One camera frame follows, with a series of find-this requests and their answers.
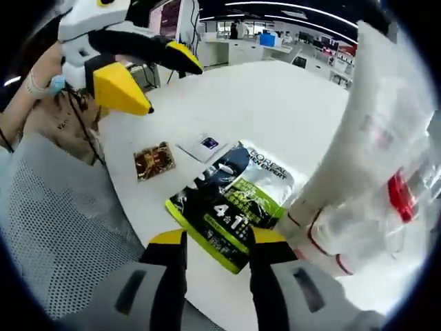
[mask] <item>l'oreal package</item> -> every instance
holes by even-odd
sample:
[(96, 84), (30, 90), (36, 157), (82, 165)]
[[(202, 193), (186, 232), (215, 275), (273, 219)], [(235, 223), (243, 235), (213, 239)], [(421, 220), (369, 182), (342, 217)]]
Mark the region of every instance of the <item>l'oreal package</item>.
[(249, 261), (250, 225), (273, 228), (304, 183), (305, 175), (239, 141), (165, 205), (195, 241), (237, 274)]

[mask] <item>computer monitor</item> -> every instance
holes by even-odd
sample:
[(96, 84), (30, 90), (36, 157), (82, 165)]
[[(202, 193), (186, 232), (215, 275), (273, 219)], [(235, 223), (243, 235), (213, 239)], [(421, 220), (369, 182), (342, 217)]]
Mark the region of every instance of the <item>computer monitor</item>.
[(322, 44), (324, 47), (329, 47), (331, 44), (331, 40), (327, 37), (322, 36)]
[(333, 43), (330, 43), (329, 49), (337, 51), (338, 50), (338, 42), (334, 41)]
[(149, 29), (162, 37), (178, 39), (181, 0), (165, 0), (150, 11)]
[(307, 37), (308, 37), (308, 34), (307, 33), (305, 33), (305, 32), (299, 32), (298, 33), (298, 38), (300, 39), (300, 40), (304, 40), (304, 41), (306, 41), (307, 40)]
[(314, 42), (314, 36), (307, 34), (307, 38), (306, 38), (307, 43), (313, 43)]
[(316, 46), (317, 48), (323, 48), (323, 44), (319, 40), (313, 40), (312, 45)]

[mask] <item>person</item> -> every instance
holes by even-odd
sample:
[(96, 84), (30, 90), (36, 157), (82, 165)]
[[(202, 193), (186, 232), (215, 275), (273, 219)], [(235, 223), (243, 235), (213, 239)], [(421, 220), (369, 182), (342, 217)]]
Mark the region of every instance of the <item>person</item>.
[(237, 31), (238, 22), (239, 21), (233, 22), (231, 28), (229, 29), (229, 38), (230, 39), (237, 39), (237, 37), (238, 37), (238, 31)]
[(237, 25), (237, 36), (239, 39), (244, 39), (248, 35), (248, 27), (243, 21), (238, 22)]
[(290, 31), (286, 31), (285, 36), (283, 37), (282, 43), (292, 43), (292, 36)]
[(75, 93), (61, 73), (61, 45), (56, 42), (37, 60), (0, 115), (0, 145), (13, 145), (26, 134), (38, 133), (72, 156), (93, 164), (97, 143), (90, 132), (97, 130), (101, 109), (88, 94)]

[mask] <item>ceiling light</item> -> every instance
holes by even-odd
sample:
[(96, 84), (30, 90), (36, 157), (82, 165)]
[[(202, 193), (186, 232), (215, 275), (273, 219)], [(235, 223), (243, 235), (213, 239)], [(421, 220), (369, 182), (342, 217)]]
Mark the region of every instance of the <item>ceiling light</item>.
[(310, 22), (302, 21), (301, 19), (290, 19), (289, 17), (274, 16), (274, 15), (265, 15), (265, 17), (272, 17), (272, 18), (274, 18), (274, 19), (288, 19), (288, 20), (290, 20), (290, 21), (301, 22), (301, 23), (303, 23), (303, 24), (308, 24), (308, 25), (310, 25), (310, 26), (315, 26), (315, 27), (317, 27), (317, 28), (320, 28), (320, 29), (323, 29), (323, 30), (326, 30), (326, 31), (330, 31), (330, 32), (332, 32), (332, 33), (334, 33), (334, 34), (336, 34), (336, 35), (338, 35), (338, 36), (340, 36), (340, 37), (346, 38), (347, 40), (349, 40), (349, 41), (352, 42), (352, 43), (357, 43), (355, 40), (352, 40), (351, 38), (346, 37), (345, 35), (343, 35), (343, 34), (341, 34), (341, 33), (338, 33), (338, 32), (333, 31), (333, 30), (331, 30), (331, 29), (325, 28), (324, 26), (318, 26), (317, 24), (313, 24), (313, 23), (310, 23)]
[(245, 16), (245, 14), (230, 14), (230, 15), (221, 15), (221, 16), (210, 16), (210, 17), (205, 17), (203, 19), (200, 19), (199, 21), (204, 21), (206, 19), (217, 19), (217, 18), (221, 18), (221, 17), (241, 17), (241, 16)]
[(15, 81), (19, 81), (20, 79), (21, 79), (21, 76), (11, 78), (9, 81), (6, 81), (3, 86), (8, 86), (9, 84), (14, 83)]
[(298, 19), (308, 19), (304, 12), (289, 12), (288, 10), (281, 10), (287, 16), (297, 17)]
[(324, 14), (329, 17), (332, 17), (333, 19), (337, 19), (339, 21), (345, 22), (346, 24), (349, 24), (350, 26), (353, 26), (354, 28), (358, 28), (358, 26), (355, 23), (352, 23), (346, 19), (342, 19), (341, 17), (338, 17), (334, 14), (331, 14), (329, 12), (323, 12), (322, 10), (311, 8), (311, 7), (305, 7), (300, 5), (293, 5), (292, 3), (283, 3), (283, 2), (271, 2), (271, 1), (243, 1), (243, 2), (231, 2), (226, 3), (226, 6), (238, 6), (238, 5), (275, 5), (275, 6), (287, 6), (287, 7), (295, 7), (305, 10), (311, 10), (312, 12), (318, 12), (319, 14)]

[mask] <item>office desk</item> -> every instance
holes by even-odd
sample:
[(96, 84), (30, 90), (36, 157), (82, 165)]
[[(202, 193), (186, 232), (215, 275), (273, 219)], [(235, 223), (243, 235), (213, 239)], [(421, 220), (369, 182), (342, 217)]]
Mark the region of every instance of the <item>office desk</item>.
[(282, 59), (291, 52), (290, 46), (262, 46), (246, 39), (206, 40), (199, 46), (198, 57), (204, 66), (220, 63), (231, 65), (262, 61), (270, 57)]
[(307, 60), (305, 67), (306, 70), (318, 74), (328, 81), (334, 73), (344, 77), (348, 81), (353, 81), (353, 74), (347, 74), (344, 71), (342, 72), (340, 67), (331, 66), (327, 62), (317, 59), (315, 54), (317, 54), (318, 51), (315, 47), (305, 44), (298, 44), (298, 47), (300, 47), (300, 51), (298, 52), (297, 57), (302, 57)]
[[(143, 245), (179, 228), (164, 202), (207, 167), (176, 147), (181, 139), (199, 132), (231, 142), (249, 139), (310, 176), (340, 123), (348, 93), (296, 66), (260, 61), (192, 75), (148, 96), (154, 114), (111, 113), (99, 122), (112, 183)], [(138, 183), (133, 154), (161, 141), (169, 143), (176, 168)], [(359, 282), (356, 276), (342, 284), (363, 309), (390, 309), (401, 293), (387, 284), (373, 295), (384, 277)], [(233, 275), (189, 237), (186, 297), (227, 331), (258, 329), (249, 277), (248, 267)]]

